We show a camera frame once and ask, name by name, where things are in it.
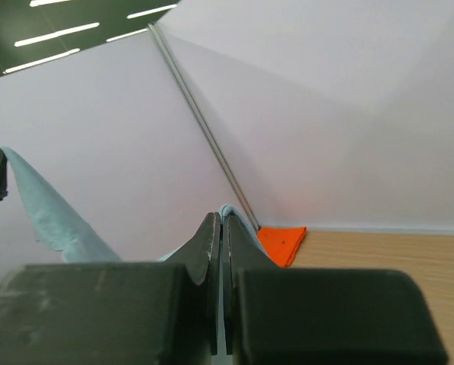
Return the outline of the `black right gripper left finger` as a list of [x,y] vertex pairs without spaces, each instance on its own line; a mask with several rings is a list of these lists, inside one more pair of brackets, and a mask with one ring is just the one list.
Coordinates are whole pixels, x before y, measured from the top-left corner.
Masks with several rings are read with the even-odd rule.
[[217,354],[220,251],[221,218],[211,212],[188,242],[163,258],[164,262],[184,265],[192,281],[200,287],[198,317],[205,327],[212,356]]

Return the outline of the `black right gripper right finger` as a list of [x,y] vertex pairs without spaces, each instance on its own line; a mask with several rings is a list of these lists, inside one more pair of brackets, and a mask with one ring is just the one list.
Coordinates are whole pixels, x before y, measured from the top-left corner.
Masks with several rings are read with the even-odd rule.
[[251,271],[275,270],[278,266],[255,243],[237,216],[226,218],[222,226],[222,294],[225,346],[228,354],[240,354],[248,338],[249,314],[244,282]]

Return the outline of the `blue grey t shirt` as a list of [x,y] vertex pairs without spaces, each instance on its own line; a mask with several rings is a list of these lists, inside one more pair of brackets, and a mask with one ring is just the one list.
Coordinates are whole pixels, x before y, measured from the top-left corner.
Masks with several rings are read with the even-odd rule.
[[38,242],[67,264],[125,261],[18,152],[4,146],[0,151],[10,163]]

